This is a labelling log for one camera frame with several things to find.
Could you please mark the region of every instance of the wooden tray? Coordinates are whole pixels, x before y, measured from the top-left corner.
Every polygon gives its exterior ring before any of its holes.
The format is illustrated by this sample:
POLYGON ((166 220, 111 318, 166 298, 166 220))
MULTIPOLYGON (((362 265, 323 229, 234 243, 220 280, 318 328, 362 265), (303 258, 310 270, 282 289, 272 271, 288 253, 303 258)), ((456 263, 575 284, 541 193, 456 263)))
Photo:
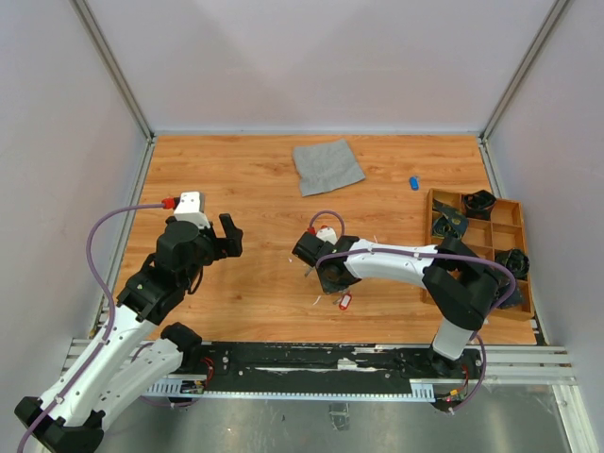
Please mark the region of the wooden tray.
MULTIPOLYGON (((441 213, 432 210, 432 200, 437 199, 447 205, 463 212, 461 197, 464 193, 454 193, 430 189, 427 198, 426 214, 426 243, 440 244, 443 240, 432 236, 432 224, 440 217, 441 213)), ((468 219, 470 225, 463 235, 462 241, 470 247, 479 257, 494 260, 495 254, 500 251, 519 248, 527 253, 527 240, 525 239, 524 219, 522 206, 517 201, 497 199, 491 213, 491 220, 468 219)), ((492 316, 526 321, 535 315, 530 290, 530 274, 527 280, 517 280, 520 292, 524 296, 523 305, 509 309, 495 310, 492 316)), ((434 304, 428 291, 422 291, 422 300, 434 304)))

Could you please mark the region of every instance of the red wire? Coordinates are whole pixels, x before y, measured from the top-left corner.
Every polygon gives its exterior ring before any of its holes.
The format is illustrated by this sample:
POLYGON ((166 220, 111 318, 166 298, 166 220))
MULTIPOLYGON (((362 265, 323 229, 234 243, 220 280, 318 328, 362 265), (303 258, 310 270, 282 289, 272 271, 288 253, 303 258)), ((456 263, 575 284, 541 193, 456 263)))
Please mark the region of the red wire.
POLYGON ((206 376, 206 385, 208 385, 214 377, 214 362, 209 357, 205 357, 201 361, 208 366, 208 375, 206 376))

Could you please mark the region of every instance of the red connector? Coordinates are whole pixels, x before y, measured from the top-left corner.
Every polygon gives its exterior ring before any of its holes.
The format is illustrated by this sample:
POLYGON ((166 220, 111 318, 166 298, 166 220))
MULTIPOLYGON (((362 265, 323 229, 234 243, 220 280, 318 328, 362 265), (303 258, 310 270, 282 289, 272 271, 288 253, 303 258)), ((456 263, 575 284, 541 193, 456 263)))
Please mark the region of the red connector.
POLYGON ((174 198, 164 198, 161 200, 161 203, 163 204, 163 208, 165 210, 174 210, 176 206, 178 206, 178 203, 180 203, 180 197, 175 196, 174 198))

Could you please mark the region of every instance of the blue object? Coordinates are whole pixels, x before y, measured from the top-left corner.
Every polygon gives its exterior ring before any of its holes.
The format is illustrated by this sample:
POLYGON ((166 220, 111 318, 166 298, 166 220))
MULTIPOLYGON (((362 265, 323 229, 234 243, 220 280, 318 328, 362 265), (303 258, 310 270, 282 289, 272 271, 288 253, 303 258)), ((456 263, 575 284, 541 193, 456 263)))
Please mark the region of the blue object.
POLYGON ((418 176, 410 177, 409 183, 411 184, 412 191, 419 191, 419 177, 418 176))

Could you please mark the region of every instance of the red tag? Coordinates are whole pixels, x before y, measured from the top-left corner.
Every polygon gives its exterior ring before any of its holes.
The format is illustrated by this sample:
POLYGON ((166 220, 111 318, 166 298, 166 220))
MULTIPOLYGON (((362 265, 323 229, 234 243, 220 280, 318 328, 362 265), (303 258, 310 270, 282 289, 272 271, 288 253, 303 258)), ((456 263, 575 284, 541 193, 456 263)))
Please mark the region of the red tag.
POLYGON ((340 310, 346 310, 350 306, 350 302, 352 302, 352 294, 346 293, 342 296, 342 300, 340 301, 338 307, 340 310))

